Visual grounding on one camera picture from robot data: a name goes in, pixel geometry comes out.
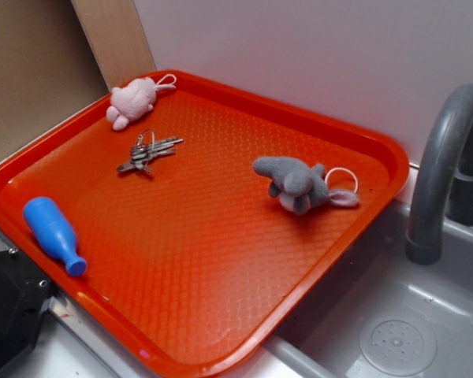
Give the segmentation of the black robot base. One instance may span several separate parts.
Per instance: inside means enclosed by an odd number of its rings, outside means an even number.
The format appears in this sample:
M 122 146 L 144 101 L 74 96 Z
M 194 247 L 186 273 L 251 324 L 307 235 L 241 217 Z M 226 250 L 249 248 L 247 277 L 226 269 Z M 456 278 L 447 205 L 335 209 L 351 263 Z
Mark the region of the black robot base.
M 35 349 L 53 290 L 23 251 L 0 251 L 0 375 Z

